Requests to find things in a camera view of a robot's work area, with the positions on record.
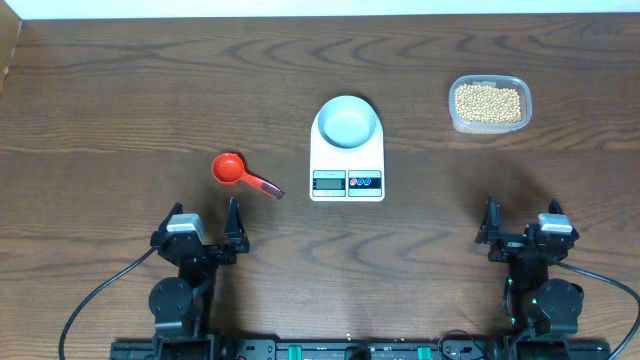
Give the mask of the red measuring scoop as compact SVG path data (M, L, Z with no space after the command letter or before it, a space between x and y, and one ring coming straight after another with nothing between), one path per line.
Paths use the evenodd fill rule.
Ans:
M249 173L244 160L237 153L222 153L212 162L211 172L214 178L225 185L235 185L245 182L261 192L281 199L284 192L276 185Z

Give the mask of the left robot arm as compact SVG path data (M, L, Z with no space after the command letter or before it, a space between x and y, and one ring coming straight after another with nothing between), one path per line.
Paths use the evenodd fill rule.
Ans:
M149 295L158 339L195 339L204 334L205 298L213 294L218 267L234 265L237 256L250 249L236 199L230 200L224 235L225 243L206 245L200 216L185 213L180 203L151 235L152 249L178 268L176 277L161 280Z

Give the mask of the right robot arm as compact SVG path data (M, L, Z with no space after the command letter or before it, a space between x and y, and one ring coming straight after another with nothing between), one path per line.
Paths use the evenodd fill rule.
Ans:
M513 332L496 345L506 349L523 340L553 341L575 334L584 291L549 276L549 267L565 259L579 239L559 202L552 200L548 210L520 234L503 231L501 224L500 205L491 195L475 242L489 247L489 261L508 266L503 308Z

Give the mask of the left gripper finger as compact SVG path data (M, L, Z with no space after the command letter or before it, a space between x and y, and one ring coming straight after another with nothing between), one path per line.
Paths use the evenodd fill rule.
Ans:
M168 215L165 217L165 219L160 223L160 225L157 227L156 229L156 233L158 234L163 234L167 232L167 225L169 223L169 221L171 220L171 218L174 215L179 215L183 213L183 205L179 202L176 202L173 207L171 208L171 210L169 211Z
M239 202L235 198L230 199L224 234L232 246L248 245L248 235L242 224Z

